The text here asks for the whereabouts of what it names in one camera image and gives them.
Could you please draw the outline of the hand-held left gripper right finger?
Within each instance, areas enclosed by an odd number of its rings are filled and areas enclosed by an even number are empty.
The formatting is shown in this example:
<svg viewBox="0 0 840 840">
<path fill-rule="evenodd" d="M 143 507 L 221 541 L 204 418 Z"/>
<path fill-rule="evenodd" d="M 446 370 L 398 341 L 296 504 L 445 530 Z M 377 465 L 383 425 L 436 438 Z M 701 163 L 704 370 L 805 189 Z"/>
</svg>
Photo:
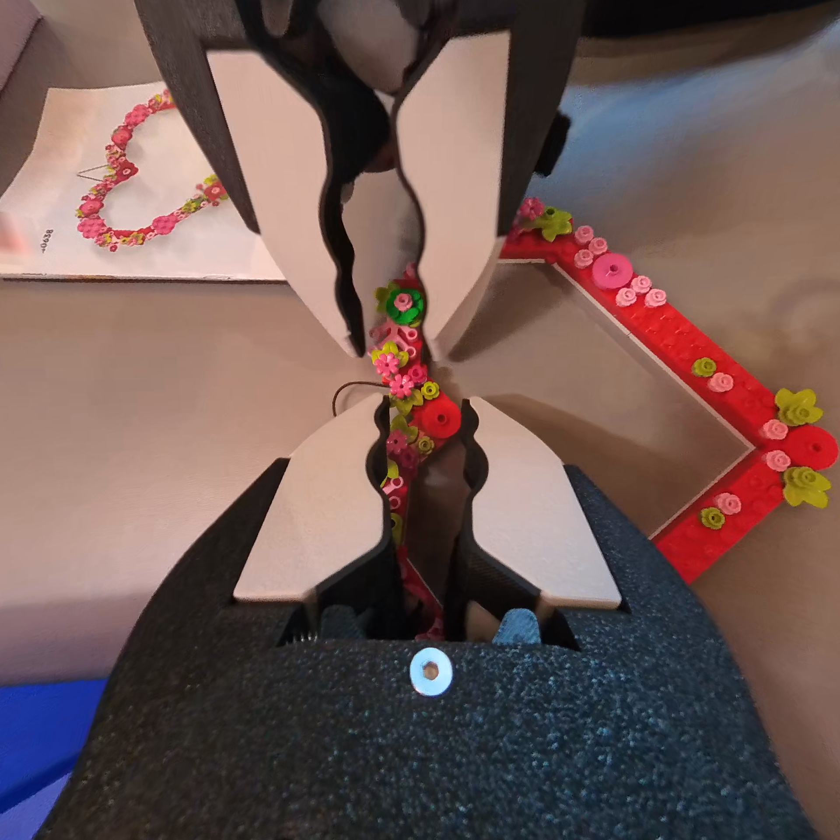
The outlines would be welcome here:
<svg viewBox="0 0 840 840">
<path fill-rule="evenodd" d="M 491 613 L 617 609 L 622 595 L 561 458 L 480 397 L 463 401 L 461 431 L 467 600 Z"/>
</svg>

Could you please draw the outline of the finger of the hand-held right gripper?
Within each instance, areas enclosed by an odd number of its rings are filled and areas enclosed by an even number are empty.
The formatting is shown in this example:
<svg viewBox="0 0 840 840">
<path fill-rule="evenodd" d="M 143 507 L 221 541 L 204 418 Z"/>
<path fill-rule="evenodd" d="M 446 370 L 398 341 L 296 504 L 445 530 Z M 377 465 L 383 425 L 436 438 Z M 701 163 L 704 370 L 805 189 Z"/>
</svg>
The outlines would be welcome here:
<svg viewBox="0 0 840 840">
<path fill-rule="evenodd" d="M 354 252 L 341 214 L 329 218 L 339 192 L 318 111 L 254 50 L 211 49 L 207 61 L 266 251 L 329 336 L 361 357 Z"/>
<path fill-rule="evenodd" d="M 511 34 L 452 38 L 395 112 L 400 173 L 422 217 L 423 334 L 436 361 L 475 317 L 498 262 Z"/>
</svg>

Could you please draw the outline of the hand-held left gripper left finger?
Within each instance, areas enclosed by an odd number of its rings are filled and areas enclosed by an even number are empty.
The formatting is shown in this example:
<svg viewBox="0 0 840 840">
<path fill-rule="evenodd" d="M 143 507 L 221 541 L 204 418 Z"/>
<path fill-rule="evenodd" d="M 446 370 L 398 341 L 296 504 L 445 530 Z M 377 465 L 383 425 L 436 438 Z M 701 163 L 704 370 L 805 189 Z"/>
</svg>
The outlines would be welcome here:
<svg viewBox="0 0 840 840">
<path fill-rule="evenodd" d="M 389 406 L 372 394 L 292 453 L 234 588 L 238 602 L 380 604 L 397 586 L 385 469 Z"/>
</svg>

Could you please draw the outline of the red brick heart flower wreath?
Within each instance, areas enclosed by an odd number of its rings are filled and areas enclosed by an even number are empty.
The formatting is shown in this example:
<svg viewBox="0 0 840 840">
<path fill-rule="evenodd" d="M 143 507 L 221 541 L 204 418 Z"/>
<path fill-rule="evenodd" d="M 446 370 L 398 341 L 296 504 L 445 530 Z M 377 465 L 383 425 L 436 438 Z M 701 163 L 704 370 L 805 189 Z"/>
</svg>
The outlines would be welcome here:
<svg viewBox="0 0 840 840">
<path fill-rule="evenodd" d="M 732 545 L 786 502 L 825 509 L 838 459 L 834 436 L 819 427 L 813 390 L 772 393 L 675 309 L 661 288 L 628 258 L 609 250 L 592 227 L 573 228 L 569 213 L 526 199 L 502 258 L 543 262 L 559 270 L 611 323 L 745 440 L 748 452 L 651 537 L 685 583 L 707 572 Z M 419 289 L 414 264 L 393 279 Z M 418 467 L 461 426 L 461 411 L 421 361 L 423 321 L 396 325 L 384 314 L 370 330 L 381 386 L 391 392 L 388 472 L 382 486 L 392 508 L 392 534 L 410 606 L 420 609 L 417 639 L 445 638 L 445 609 L 408 559 L 407 494 Z"/>
</svg>

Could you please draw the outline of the grey desk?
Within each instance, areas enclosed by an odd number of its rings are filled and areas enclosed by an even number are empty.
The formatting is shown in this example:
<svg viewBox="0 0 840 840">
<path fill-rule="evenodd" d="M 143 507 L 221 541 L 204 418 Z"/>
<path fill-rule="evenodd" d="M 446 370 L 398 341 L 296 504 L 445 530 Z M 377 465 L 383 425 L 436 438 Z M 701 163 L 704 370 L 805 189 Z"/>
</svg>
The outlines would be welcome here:
<svg viewBox="0 0 840 840">
<path fill-rule="evenodd" d="M 580 47 L 553 176 L 772 391 L 838 435 L 838 2 Z M 107 674 L 152 591 L 367 379 L 288 287 L 2 283 L 2 684 Z M 740 453 L 539 266 L 501 266 L 441 382 L 582 467 L 652 532 Z M 838 501 L 772 513 L 695 585 L 784 771 L 838 838 Z"/>
</svg>

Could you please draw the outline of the white heart instruction booklet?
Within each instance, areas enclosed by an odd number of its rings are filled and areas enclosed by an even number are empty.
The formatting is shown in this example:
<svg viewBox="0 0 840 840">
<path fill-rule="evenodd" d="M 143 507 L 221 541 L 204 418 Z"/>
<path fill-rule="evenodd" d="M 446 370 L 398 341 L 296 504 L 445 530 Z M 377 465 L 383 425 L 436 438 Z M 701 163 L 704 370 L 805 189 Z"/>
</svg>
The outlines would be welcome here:
<svg viewBox="0 0 840 840">
<path fill-rule="evenodd" d="M 162 84 L 51 88 L 2 196 L 2 279 L 282 281 Z"/>
</svg>

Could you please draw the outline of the blue plastic bin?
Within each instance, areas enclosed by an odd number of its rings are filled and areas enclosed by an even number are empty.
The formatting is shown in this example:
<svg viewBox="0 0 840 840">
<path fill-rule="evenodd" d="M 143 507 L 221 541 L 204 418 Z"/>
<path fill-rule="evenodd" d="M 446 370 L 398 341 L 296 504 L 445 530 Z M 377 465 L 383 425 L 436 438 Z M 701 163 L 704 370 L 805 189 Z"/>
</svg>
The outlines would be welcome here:
<svg viewBox="0 0 840 840">
<path fill-rule="evenodd" d="M 75 767 L 107 682 L 63 681 L 1 688 L 1 811 Z"/>
</svg>

